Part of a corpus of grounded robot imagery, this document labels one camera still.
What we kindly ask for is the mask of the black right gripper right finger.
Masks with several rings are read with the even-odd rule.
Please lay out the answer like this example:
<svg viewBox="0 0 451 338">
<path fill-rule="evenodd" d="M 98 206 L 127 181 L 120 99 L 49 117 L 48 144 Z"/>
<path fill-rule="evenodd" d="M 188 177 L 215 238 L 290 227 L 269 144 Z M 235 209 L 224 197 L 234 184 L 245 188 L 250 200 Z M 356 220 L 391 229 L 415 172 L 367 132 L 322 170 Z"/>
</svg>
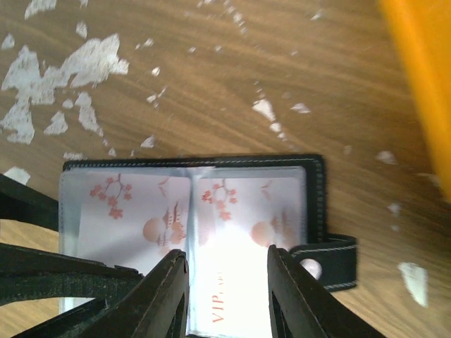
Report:
<svg viewBox="0 0 451 338">
<path fill-rule="evenodd" d="M 273 337 L 380 337 L 285 250 L 268 248 L 268 300 Z"/>
</svg>

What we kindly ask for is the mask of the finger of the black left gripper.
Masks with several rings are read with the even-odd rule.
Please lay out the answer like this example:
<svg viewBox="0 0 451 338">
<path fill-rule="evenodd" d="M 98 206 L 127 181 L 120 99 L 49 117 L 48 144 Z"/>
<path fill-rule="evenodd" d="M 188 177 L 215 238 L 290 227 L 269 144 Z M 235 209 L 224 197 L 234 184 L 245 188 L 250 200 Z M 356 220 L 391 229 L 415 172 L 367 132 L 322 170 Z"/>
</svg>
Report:
<svg viewBox="0 0 451 338">
<path fill-rule="evenodd" d="M 58 232 L 58 201 L 1 174 L 1 219 Z"/>
<path fill-rule="evenodd" d="M 1 245 L 1 305 L 56 297 L 89 300 L 19 337 L 140 337 L 137 311 L 119 305 L 140 280 L 132 268 Z"/>
</svg>

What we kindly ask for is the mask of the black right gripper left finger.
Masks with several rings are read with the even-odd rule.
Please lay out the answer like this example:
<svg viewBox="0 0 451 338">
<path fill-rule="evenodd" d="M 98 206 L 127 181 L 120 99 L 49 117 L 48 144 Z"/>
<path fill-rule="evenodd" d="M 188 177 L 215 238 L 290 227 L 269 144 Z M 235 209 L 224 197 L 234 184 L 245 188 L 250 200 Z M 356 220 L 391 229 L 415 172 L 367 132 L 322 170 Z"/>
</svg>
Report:
<svg viewBox="0 0 451 338">
<path fill-rule="evenodd" d="M 184 337 L 188 262 L 174 249 L 118 304 L 87 329 L 88 337 Z"/>
</svg>

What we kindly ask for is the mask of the white pink VIP card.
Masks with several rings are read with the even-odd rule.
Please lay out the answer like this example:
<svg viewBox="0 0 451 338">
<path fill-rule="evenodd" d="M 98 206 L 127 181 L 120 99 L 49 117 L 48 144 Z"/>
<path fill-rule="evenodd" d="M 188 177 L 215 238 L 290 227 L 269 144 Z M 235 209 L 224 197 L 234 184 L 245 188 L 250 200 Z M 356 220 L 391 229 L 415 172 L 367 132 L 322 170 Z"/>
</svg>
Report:
<svg viewBox="0 0 451 338">
<path fill-rule="evenodd" d="M 203 337 L 270 337 L 267 250 L 300 243 L 300 180 L 200 179 L 189 331 Z"/>
<path fill-rule="evenodd" d="M 189 178 L 90 172 L 86 184 L 79 257 L 147 274 L 169 251 L 185 250 Z"/>
</svg>

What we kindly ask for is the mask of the black leather card holder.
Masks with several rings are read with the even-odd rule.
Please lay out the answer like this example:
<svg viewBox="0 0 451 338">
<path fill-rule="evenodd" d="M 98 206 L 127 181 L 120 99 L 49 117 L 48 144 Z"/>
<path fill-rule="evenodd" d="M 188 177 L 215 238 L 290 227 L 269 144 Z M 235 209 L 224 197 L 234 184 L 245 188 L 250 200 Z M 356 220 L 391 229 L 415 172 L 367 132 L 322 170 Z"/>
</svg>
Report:
<svg viewBox="0 0 451 338">
<path fill-rule="evenodd" d="M 331 234 L 327 230 L 326 166 L 320 155 L 236 156 L 222 158 L 173 158 L 102 161 L 69 161 L 59 183 L 59 250 L 78 257 L 78 237 L 82 195 L 87 190 L 87 174 L 132 173 L 187 177 L 191 182 L 185 252 L 190 269 L 190 301 L 193 258 L 196 242 L 196 185 L 200 179 L 247 177 L 293 177 L 302 184 L 300 243 L 285 249 L 330 294 L 357 284 L 357 242 L 354 237 Z M 190 305 L 186 333 L 189 331 Z"/>
</svg>

